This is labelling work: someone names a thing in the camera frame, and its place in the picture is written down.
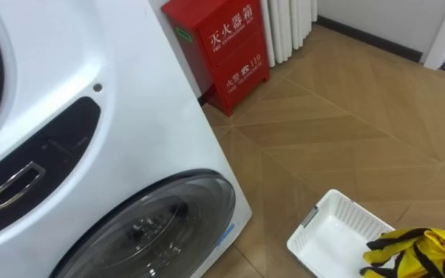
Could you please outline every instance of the white washing machine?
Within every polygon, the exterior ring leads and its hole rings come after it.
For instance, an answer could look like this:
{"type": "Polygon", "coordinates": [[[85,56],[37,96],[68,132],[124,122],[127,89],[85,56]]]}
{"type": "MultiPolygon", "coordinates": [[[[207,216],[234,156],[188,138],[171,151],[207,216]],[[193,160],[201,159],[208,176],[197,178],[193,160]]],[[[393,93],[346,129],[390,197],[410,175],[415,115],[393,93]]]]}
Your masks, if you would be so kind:
{"type": "Polygon", "coordinates": [[[200,277],[250,207],[145,0],[0,0],[0,277],[200,277]]]}

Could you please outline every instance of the red cabinet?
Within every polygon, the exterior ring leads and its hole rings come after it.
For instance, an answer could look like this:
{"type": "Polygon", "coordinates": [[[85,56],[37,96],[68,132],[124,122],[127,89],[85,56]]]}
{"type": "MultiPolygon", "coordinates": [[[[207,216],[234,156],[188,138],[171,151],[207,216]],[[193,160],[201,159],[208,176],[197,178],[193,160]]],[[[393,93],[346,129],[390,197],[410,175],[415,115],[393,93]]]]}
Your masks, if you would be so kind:
{"type": "Polygon", "coordinates": [[[171,0],[162,10],[189,63],[198,58],[190,59],[187,53],[202,57],[214,82],[204,97],[226,115],[269,79],[259,0],[171,0]]]}

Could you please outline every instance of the black control panel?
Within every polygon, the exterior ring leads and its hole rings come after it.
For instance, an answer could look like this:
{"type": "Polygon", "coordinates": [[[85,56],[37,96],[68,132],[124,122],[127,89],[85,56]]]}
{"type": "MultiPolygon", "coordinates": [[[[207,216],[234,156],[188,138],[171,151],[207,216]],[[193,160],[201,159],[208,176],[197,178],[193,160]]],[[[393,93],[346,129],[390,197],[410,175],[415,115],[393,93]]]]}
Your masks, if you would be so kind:
{"type": "Polygon", "coordinates": [[[49,196],[75,168],[100,116],[82,97],[0,161],[0,230],[49,196]]]}

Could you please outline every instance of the basket handle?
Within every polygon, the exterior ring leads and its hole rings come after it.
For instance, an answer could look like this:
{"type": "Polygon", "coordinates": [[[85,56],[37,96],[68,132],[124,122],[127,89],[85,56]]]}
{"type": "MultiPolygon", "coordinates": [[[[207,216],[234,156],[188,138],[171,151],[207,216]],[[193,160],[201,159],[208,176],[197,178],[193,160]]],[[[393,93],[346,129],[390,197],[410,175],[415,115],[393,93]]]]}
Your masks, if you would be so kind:
{"type": "Polygon", "coordinates": [[[310,221],[317,215],[318,207],[314,206],[314,208],[307,214],[307,217],[301,222],[301,225],[305,228],[310,221]]]}

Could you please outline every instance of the blue sticker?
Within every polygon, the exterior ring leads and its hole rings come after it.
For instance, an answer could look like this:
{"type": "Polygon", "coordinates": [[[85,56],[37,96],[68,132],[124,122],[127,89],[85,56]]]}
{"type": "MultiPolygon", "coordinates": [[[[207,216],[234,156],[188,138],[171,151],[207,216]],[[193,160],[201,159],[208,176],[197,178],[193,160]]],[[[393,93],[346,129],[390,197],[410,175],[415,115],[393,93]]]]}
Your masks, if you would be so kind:
{"type": "Polygon", "coordinates": [[[219,238],[219,240],[217,241],[217,246],[221,245],[221,242],[223,242],[223,240],[229,235],[229,233],[235,228],[235,224],[231,223],[231,225],[229,226],[229,228],[222,234],[222,236],[219,238]]]}

